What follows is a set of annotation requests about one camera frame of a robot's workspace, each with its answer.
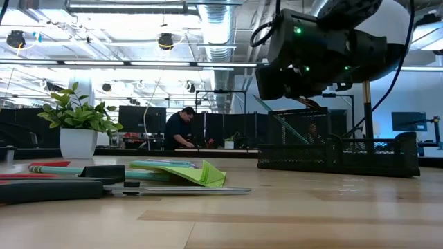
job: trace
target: table surface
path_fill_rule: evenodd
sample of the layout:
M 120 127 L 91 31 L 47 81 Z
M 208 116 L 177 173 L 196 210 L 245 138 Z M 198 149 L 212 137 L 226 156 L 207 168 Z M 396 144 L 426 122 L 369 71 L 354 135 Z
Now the table surface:
M 143 159 L 95 156 L 71 166 Z M 200 158 L 170 159 L 201 164 Z M 0 174 L 22 172 L 30 161 L 0 164 Z M 227 172 L 226 186 L 253 191 L 6 205 L 1 247 L 442 248 L 442 169 L 422 168 L 422 176 L 405 179 L 263 170 L 253 159 L 208 161 Z

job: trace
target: ventilation duct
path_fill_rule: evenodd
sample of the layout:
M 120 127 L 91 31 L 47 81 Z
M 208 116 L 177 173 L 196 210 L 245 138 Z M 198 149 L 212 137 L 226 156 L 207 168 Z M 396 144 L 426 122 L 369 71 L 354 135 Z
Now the ventilation duct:
M 206 44 L 230 44 L 233 33 L 232 6 L 199 5 L 197 6 L 203 24 L 203 39 Z M 229 62 L 232 59 L 232 49 L 225 47 L 207 47 L 206 56 L 211 62 Z M 213 71 L 213 90 L 233 90 L 234 80 L 230 71 Z M 232 94 L 226 99 L 225 95 L 215 95 L 216 111 L 229 112 Z

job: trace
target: green paper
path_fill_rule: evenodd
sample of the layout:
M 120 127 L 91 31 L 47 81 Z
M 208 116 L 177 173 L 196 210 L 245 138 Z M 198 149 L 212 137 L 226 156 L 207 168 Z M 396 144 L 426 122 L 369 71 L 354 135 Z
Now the green paper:
M 209 162 L 203 161 L 202 169 L 182 168 L 182 167 L 168 167 L 168 166 L 146 166 L 134 161 L 129 164 L 131 168 L 135 169 L 161 169 L 171 174 L 183 177 L 193 183 L 203 185 L 205 187 L 222 187 L 226 172 L 221 172 L 212 166 Z

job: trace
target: fluorescent light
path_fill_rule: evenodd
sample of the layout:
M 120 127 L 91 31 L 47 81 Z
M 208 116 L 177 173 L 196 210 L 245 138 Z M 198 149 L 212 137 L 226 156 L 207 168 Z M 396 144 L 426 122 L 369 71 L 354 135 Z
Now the fluorescent light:
M 178 5 L 154 5 L 154 4 L 71 4 L 70 8 L 158 8 L 158 9 L 177 9 L 183 6 Z M 189 10 L 195 10 L 194 6 L 189 6 Z
M 123 62 L 114 61 L 64 61 L 67 65 L 100 65 L 100 66 L 122 66 Z
M 189 66 L 189 62 L 131 62 L 133 66 Z
M 203 70 L 234 71 L 234 68 L 214 68 L 214 67 L 207 67 L 207 68 L 203 68 Z
M 443 67 L 441 66 L 404 66 L 401 68 L 402 71 L 411 72 L 443 72 Z
M 224 44 L 197 44 L 197 48 L 237 48 L 237 46 Z
M 0 59 L 0 64 L 57 64 L 57 61 L 34 59 Z
M 197 66 L 216 66 L 216 67 L 249 67 L 249 68 L 255 68 L 257 67 L 257 63 L 223 63 L 223 62 L 198 62 Z

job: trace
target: computer monitor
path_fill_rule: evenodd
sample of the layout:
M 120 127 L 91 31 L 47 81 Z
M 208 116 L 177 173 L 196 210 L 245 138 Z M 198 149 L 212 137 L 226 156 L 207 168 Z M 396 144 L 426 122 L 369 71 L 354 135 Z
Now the computer monitor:
M 123 126 L 121 132 L 144 133 L 143 114 L 146 107 L 119 106 L 118 122 Z M 165 132 L 166 108 L 149 107 L 145 116 L 146 131 L 148 133 Z
M 393 131 L 428 131 L 426 113 L 392 112 Z

